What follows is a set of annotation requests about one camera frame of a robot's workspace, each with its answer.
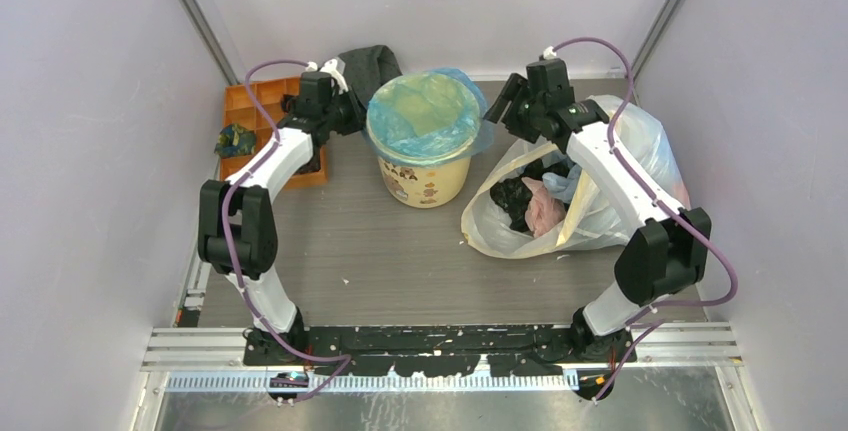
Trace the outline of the pink cloth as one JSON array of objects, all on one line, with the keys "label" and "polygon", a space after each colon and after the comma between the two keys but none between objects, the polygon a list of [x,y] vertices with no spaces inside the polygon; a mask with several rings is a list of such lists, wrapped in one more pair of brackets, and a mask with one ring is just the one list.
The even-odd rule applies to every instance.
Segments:
[{"label": "pink cloth", "polygon": [[566,216],[565,205],[553,197],[542,181],[522,177],[522,184],[531,193],[524,218],[534,238],[539,238],[561,223]]}]

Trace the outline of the grey dotted cloth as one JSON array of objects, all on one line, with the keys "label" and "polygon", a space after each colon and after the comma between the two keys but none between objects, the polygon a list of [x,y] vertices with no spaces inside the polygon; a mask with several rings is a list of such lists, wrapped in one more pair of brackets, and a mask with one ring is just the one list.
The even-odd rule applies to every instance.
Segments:
[{"label": "grey dotted cloth", "polygon": [[402,75],[395,53],[386,45],[345,51],[338,58],[344,63],[342,75],[363,108],[383,85]]}]

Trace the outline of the large clear plastic bag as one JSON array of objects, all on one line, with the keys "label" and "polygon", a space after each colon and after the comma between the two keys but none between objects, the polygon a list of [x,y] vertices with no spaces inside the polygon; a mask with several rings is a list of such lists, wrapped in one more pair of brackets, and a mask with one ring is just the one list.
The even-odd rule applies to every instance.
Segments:
[{"label": "large clear plastic bag", "polygon": [[[690,198],[661,122],[647,111],[628,104],[616,123],[616,133],[645,171],[668,194],[689,208]],[[543,254],[595,250],[625,245],[629,236],[605,193],[585,172],[573,182],[575,193],[562,221],[536,238],[510,228],[512,219],[490,197],[490,188],[517,177],[540,159],[546,166],[562,161],[556,146],[539,138],[531,144],[516,139],[497,162],[461,216],[467,244],[501,259],[527,259]]]}]

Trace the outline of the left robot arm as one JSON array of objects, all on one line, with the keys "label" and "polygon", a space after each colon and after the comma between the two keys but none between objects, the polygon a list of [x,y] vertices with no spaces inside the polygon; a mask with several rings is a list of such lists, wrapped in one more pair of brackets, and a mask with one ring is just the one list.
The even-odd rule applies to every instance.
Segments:
[{"label": "left robot arm", "polygon": [[322,67],[308,64],[298,95],[284,104],[266,145],[226,180],[209,180],[200,190],[198,255],[236,288],[252,315],[252,334],[269,340],[268,351],[284,365],[309,357],[308,337],[274,269],[272,204],[331,134],[358,133],[364,126],[364,111],[340,65],[337,58]]}]

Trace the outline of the yellow trash bin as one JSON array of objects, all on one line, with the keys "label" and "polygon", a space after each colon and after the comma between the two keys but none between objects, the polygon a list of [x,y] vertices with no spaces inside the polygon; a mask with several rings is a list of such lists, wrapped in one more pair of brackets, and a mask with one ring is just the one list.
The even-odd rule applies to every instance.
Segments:
[{"label": "yellow trash bin", "polygon": [[459,194],[472,157],[437,167],[413,167],[378,156],[378,165],[390,195],[408,206],[427,209],[441,206]]}]

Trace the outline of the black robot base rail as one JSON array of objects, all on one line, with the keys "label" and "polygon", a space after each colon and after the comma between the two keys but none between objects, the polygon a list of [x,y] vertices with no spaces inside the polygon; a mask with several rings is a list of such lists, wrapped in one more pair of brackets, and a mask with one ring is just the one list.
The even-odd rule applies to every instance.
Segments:
[{"label": "black robot base rail", "polygon": [[633,337],[625,331],[580,341],[567,327],[536,325],[313,326],[298,331],[289,344],[295,356],[271,335],[246,328],[243,362],[247,366],[302,366],[319,376],[427,378],[466,377],[485,365],[493,377],[553,376],[567,364],[613,369],[635,357],[626,351]]}]

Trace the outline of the blue trash bag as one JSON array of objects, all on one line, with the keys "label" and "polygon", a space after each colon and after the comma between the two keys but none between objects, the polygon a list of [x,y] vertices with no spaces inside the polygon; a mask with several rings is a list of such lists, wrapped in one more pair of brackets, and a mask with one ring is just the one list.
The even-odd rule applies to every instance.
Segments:
[{"label": "blue trash bag", "polygon": [[494,124],[487,101],[463,71],[438,68],[396,77],[367,107],[363,134],[376,154],[395,164],[437,167],[486,151]]}]

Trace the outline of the blue green bag roll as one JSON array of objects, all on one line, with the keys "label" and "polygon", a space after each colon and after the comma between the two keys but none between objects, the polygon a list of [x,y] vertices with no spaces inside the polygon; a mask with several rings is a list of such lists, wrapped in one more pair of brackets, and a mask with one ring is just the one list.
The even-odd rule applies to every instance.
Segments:
[{"label": "blue green bag roll", "polygon": [[232,123],[219,132],[214,153],[222,159],[249,156],[255,152],[257,142],[257,135],[253,130]]}]

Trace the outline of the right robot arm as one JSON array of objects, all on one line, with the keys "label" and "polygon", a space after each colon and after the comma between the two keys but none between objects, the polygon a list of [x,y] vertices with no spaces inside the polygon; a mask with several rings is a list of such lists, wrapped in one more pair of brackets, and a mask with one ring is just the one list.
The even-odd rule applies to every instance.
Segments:
[{"label": "right robot arm", "polygon": [[611,335],[703,278],[708,214],[685,208],[648,174],[597,99],[576,100],[563,60],[511,74],[485,118],[529,143],[543,138],[555,145],[592,178],[628,234],[613,284],[573,315],[568,340],[577,357],[598,360]]}]

